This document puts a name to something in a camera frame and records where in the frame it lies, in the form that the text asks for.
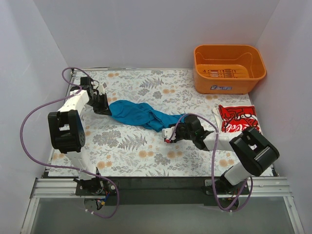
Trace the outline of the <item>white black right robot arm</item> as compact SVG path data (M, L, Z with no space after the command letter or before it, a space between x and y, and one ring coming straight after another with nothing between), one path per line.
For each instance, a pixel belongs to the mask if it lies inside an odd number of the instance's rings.
M203 151L221 150L236 154L239 162L207 186L207 191L231 194L250 176L262 175L280 157L276 147L255 127L218 133L205 130L197 115L184 115L177 123L169 125L169 129L171 132L163 136L169 143L190 140Z

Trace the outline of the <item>teal blue t shirt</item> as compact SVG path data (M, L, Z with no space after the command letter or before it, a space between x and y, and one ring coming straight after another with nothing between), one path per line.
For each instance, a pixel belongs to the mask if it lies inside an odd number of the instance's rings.
M169 115L155 110L147 103L133 103L118 100L109 105L112 118L125 125L141 126L145 129L160 132L164 128L184 123L186 114Z

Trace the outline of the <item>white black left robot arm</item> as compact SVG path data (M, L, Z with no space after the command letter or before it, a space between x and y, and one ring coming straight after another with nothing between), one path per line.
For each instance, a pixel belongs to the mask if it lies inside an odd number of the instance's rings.
M72 87L71 98L56 112L48 114L48 124L51 143L54 149L65 154L75 168L78 168L76 183L83 190L98 195L104 190L103 180L98 177L99 171L90 158L81 151L85 145L86 135L80 119L80 114L89 105L95 114L111 116L105 83L94 87L90 77L80 78L80 87Z

